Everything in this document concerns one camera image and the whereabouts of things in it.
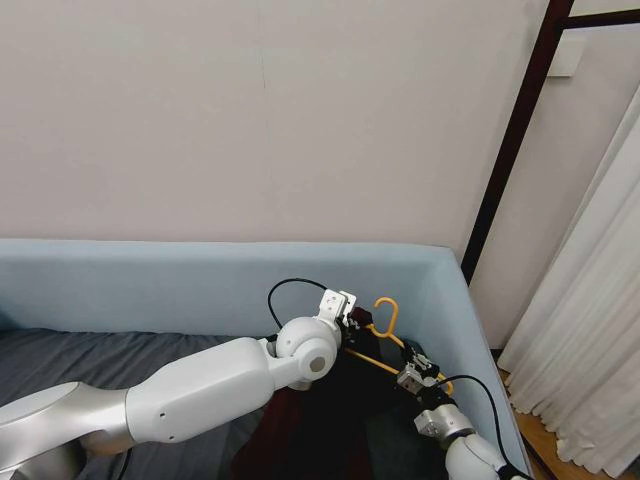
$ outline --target wall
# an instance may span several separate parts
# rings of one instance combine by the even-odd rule
[[[543,0],[0,5],[0,236],[461,257]]]
[[[572,13],[639,7],[576,0]],[[471,284],[494,347],[529,303],[640,82],[640,26],[579,34],[582,61],[574,77],[547,79]]]

